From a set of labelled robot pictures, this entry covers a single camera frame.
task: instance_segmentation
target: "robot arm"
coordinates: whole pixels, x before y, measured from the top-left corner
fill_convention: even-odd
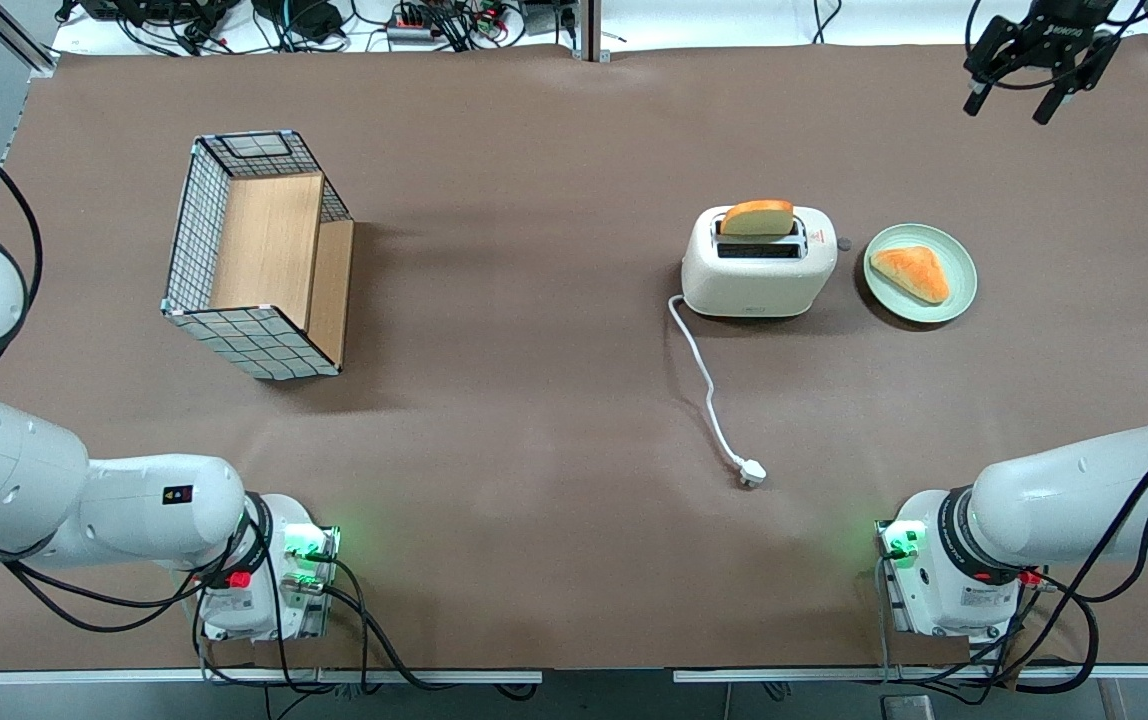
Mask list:
[[[1049,87],[1032,114],[1032,119],[1042,126],[1049,123],[1054,111],[1076,92],[1097,85],[1120,45],[1124,29],[1138,20],[1142,9],[1140,3],[1117,32],[1096,29],[1108,20],[1116,3],[1117,0],[1034,0],[1027,16],[1018,23],[996,15],[965,56],[972,91],[965,101],[965,113],[977,115],[991,88],[1014,70],[1046,68],[1052,72],[1049,82],[1019,87]],[[1085,59],[1078,61],[1081,53]]]
[[[0,243],[0,351],[28,310],[22,273]],[[313,637],[328,598],[304,588],[329,582],[333,565],[303,555],[333,557],[336,539],[296,501],[246,493],[218,457],[91,460],[68,429],[0,402],[0,562],[209,566],[200,614],[210,638]]]
[[[1004,633],[1017,570],[1083,562],[1148,470],[1148,425],[987,466],[972,486],[921,491],[881,529],[895,619],[912,632]],[[1101,557],[1135,559],[1148,488]]]

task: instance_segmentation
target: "toaster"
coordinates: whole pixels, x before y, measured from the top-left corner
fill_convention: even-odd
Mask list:
[[[796,208],[792,232],[721,234],[734,206],[695,222],[680,265],[685,305],[722,318],[788,318],[810,309],[836,266],[836,229],[820,210]]]

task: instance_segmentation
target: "white label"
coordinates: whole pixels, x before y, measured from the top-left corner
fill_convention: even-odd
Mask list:
[[[963,588],[961,605],[967,607],[1000,607],[1013,597],[1009,588]]]
[[[240,612],[254,607],[254,593],[248,589],[205,593],[205,610],[214,612]]]

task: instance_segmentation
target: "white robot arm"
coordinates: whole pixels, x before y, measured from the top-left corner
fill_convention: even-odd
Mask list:
[[[912,496],[881,529],[895,619],[984,643],[1007,629],[1017,571],[1083,562],[1148,470],[1148,425],[990,465],[972,486]],[[1134,560],[1148,487],[1103,559]]]
[[[0,351],[28,311],[22,273],[0,245]],[[0,402],[0,562],[204,568],[208,637],[297,638],[323,633],[328,596],[312,591],[333,578],[321,559],[336,541],[298,502],[246,493],[218,457],[91,460],[68,429]]]

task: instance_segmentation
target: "bread slice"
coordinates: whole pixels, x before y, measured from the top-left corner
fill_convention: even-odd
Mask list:
[[[748,200],[726,210],[721,234],[788,234],[796,222],[786,200]]]
[[[952,295],[948,276],[934,250],[923,245],[890,247],[872,254],[872,268],[897,286],[932,305],[939,305]]]

